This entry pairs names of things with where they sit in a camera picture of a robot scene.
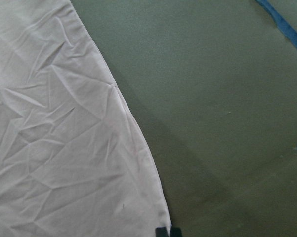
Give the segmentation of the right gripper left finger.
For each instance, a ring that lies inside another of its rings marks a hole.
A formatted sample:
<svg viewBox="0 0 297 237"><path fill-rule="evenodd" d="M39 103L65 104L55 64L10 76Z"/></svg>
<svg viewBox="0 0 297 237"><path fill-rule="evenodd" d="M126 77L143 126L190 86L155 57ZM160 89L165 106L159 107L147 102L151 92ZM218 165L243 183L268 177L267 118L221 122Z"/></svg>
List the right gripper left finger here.
<svg viewBox="0 0 297 237"><path fill-rule="evenodd" d="M167 237L167 229L166 227L157 227L155 229L156 237Z"/></svg>

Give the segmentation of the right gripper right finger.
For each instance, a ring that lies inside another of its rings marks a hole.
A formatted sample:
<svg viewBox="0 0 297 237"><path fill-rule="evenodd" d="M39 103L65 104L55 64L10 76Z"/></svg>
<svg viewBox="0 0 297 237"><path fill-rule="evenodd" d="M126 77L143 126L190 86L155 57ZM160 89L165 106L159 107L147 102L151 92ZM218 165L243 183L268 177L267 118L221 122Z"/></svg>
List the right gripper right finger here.
<svg viewBox="0 0 297 237"><path fill-rule="evenodd" d="M181 228L171 227L171 229L170 229L170 237L182 237Z"/></svg>

